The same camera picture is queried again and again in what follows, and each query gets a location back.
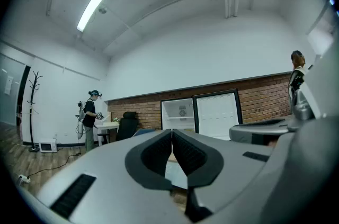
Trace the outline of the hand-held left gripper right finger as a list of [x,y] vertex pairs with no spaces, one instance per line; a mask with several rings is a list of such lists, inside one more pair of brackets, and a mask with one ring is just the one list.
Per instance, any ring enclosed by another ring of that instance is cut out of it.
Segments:
[[275,147],[210,138],[174,129],[173,153],[187,176],[185,214],[195,223],[261,223],[291,134]]

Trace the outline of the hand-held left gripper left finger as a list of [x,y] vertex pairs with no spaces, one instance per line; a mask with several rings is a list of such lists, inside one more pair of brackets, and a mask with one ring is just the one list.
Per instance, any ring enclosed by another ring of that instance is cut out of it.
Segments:
[[172,132],[97,147],[53,176],[37,198],[71,223],[189,223],[165,177]]

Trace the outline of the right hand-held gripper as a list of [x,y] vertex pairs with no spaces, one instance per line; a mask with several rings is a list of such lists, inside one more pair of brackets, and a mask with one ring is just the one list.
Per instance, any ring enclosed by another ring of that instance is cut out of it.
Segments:
[[338,223],[338,43],[302,87],[315,119],[230,206],[229,223]]

